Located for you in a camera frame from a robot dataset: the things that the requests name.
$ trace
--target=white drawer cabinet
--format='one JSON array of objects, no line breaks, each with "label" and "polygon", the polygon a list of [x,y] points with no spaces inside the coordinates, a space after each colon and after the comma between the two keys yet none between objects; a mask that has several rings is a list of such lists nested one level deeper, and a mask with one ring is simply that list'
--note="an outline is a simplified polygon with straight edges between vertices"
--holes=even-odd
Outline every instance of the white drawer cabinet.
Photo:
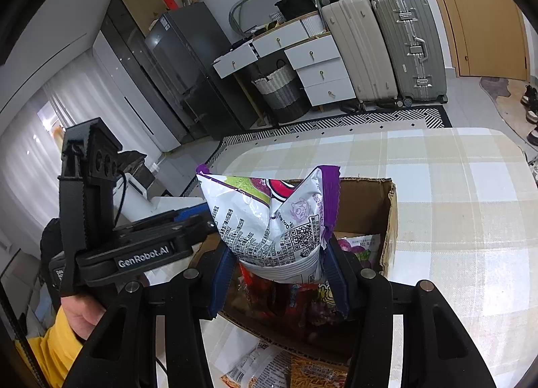
[{"label": "white drawer cabinet", "polygon": [[305,87],[340,80],[341,78],[349,78],[348,70],[345,68],[341,58],[333,58],[312,66],[301,67],[297,69],[297,74],[299,74]]},{"label": "white drawer cabinet", "polygon": [[305,91],[313,106],[321,106],[323,104],[329,104],[329,102],[355,98],[353,86],[349,78],[305,87]]},{"label": "white drawer cabinet", "polygon": [[248,66],[254,63],[258,57],[252,49],[250,43],[245,43],[239,48],[234,49],[222,57],[217,58],[217,61],[213,64],[213,67],[221,78],[238,71],[242,67]]},{"label": "white drawer cabinet", "polygon": [[254,39],[252,44],[256,48],[258,55],[264,57],[305,39],[308,39],[308,33],[301,21],[297,21],[283,25],[281,28],[276,28],[268,34]]},{"label": "white drawer cabinet", "polygon": [[284,52],[295,70],[333,58],[340,58],[340,52],[338,52],[332,35],[302,43]]}]

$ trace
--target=yellow sleeve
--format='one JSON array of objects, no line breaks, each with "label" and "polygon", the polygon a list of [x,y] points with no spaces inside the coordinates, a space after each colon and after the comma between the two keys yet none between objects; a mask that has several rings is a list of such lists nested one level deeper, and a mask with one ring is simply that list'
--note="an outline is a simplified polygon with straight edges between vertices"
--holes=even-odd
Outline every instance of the yellow sleeve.
[{"label": "yellow sleeve", "polygon": [[49,385],[52,388],[60,388],[82,349],[82,344],[71,330],[62,307],[56,315],[55,324],[48,329],[45,336],[31,338],[28,343]]}]

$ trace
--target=gray aluminum suitcase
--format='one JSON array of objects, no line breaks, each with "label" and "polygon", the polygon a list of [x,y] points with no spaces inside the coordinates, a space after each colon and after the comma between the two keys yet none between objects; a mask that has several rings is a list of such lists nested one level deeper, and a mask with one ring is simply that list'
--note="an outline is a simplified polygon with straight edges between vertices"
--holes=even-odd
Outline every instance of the gray aluminum suitcase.
[{"label": "gray aluminum suitcase", "polygon": [[398,90],[370,0],[341,0],[321,9],[360,102],[396,99]]},{"label": "gray aluminum suitcase", "polygon": [[373,0],[406,107],[415,101],[447,102],[447,77],[428,0]]}]

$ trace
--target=ceiling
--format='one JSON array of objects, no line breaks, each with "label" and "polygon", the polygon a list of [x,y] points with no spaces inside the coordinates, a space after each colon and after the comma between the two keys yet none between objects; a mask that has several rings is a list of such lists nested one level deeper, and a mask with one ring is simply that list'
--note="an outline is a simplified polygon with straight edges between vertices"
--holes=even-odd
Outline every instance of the ceiling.
[{"label": "ceiling", "polygon": [[0,134],[58,70],[90,48],[110,0],[46,0],[0,66]]}]

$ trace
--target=snack bag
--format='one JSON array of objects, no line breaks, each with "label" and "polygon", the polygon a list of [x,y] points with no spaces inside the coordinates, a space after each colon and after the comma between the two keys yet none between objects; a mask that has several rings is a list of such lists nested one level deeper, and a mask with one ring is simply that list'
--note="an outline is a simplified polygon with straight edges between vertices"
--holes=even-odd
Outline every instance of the snack bag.
[{"label": "snack bag", "polygon": [[340,169],[318,166],[293,187],[279,180],[209,174],[197,178],[222,240],[250,272],[279,283],[316,283],[334,229]]},{"label": "snack bag", "polygon": [[260,342],[221,380],[230,388],[289,388],[291,355]]},{"label": "snack bag", "polygon": [[347,373],[292,356],[290,388],[344,388]]},{"label": "snack bag", "polygon": [[316,284],[276,283],[258,277],[242,264],[240,291],[248,302],[249,315],[279,332],[302,340],[306,335],[307,313],[317,296]]},{"label": "snack bag", "polygon": [[315,298],[308,310],[308,322],[312,325],[337,324],[344,321],[343,315],[336,309],[336,303],[329,282],[320,283]]},{"label": "snack bag", "polygon": [[338,245],[343,251],[354,253],[360,261],[366,262],[366,264],[362,264],[363,267],[371,268],[376,263],[377,252],[381,245],[381,235],[341,238],[338,239]]}]

